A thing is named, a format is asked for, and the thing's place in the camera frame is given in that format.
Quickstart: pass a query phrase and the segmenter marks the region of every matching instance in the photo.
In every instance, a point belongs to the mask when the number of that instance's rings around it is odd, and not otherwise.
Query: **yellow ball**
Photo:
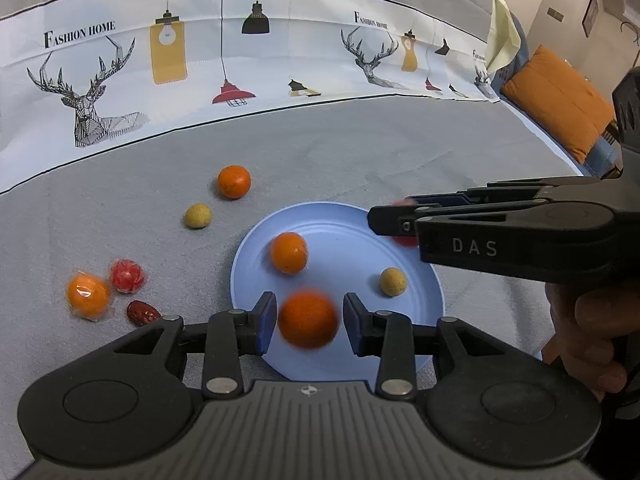
[[[406,276],[404,272],[395,267],[389,267],[380,274],[380,288],[386,295],[400,296],[406,290]]]
[[[202,229],[211,222],[211,209],[206,204],[194,204],[184,214],[184,223],[191,229]]]

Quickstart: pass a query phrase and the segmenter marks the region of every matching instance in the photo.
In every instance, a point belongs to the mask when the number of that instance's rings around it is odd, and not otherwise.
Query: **orange pillow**
[[[583,164],[615,117],[613,106],[571,66],[540,45],[502,93]]]

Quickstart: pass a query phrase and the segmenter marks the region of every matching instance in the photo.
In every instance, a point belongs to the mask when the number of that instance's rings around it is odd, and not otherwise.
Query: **hand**
[[[640,330],[640,280],[586,292],[546,284],[551,318],[567,373],[602,400],[626,385],[626,370],[613,360],[611,339]]]

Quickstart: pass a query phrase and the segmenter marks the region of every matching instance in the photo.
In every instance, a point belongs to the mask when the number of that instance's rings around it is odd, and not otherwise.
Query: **white backdrop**
[[[162,17],[167,1],[168,10],[184,23],[184,39],[178,41],[184,41],[186,77],[156,84],[150,28]],[[423,12],[386,0],[259,0],[270,31],[242,34],[255,1],[223,0],[221,20],[221,0],[55,0],[0,21],[0,37],[10,39],[0,42],[0,192],[149,136],[276,108],[388,94],[498,100],[478,79],[478,73],[486,75],[486,43]],[[255,95],[239,107],[212,104],[225,79],[221,23],[228,81]],[[91,34],[92,27],[101,24],[110,30]],[[352,45],[361,42],[364,63],[396,46],[372,69],[376,81],[386,80],[394,88],[370,83],[345,48],[340,33],[346,38],[357,27]],[[415,36],[417,68],[404,72],[402,42],[409,46],[403,39],[409,30]],[[77,39],[56,45],[54,38],[64,39],[65,33],[67,39]],[[101,82],[104,93],[81,106],[91,78],[100,72],[99,59],[107,71],[116,59],[116,48],[106,36],[122,46],[123,56],[135,40],[132,53]],[[445,42],[450,50],[442,56],[436,51],[443,52]],[[29,78],[27,69],[40,82],[39,70],[48,56],[48,85],[58,85],[62,68],[63,86],[71,85],[78,97],[76,108],[83,107],[78,113],[61,102],[62,94],[42,91]],[[427,78],[440,91],[428,90]],[[292,96],[291,80],[321,95]],[[107,134],[78,146],[76,117],[90,112]],[[112,117],[116,119],[103,121]]]

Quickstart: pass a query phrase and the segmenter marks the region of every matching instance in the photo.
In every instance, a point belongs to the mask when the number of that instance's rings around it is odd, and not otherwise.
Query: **metal rivet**
[[[207,381],[207,390],[212,394],[230,394],[238,387],[231,377],[214,377]]]
[[[380,386],[382,391],[389,395],[401,396],[411,393],[414,386],[404,379],[387,379]]]

